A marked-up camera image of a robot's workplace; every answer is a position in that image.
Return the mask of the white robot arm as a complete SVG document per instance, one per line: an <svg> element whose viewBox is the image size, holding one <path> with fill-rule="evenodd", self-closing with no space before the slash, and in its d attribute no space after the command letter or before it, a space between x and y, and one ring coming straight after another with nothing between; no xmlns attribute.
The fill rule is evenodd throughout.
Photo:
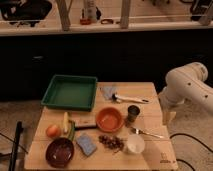
<svg viewBox="0 0 213 171"><path fill-rule="evenodd" d="M158 94L164 125L175 117L173 108L183 104L186 99L213 114L213 88L205 84L207 78L208 70L200 62L174 68L166 74L166 86Z"/></svg>

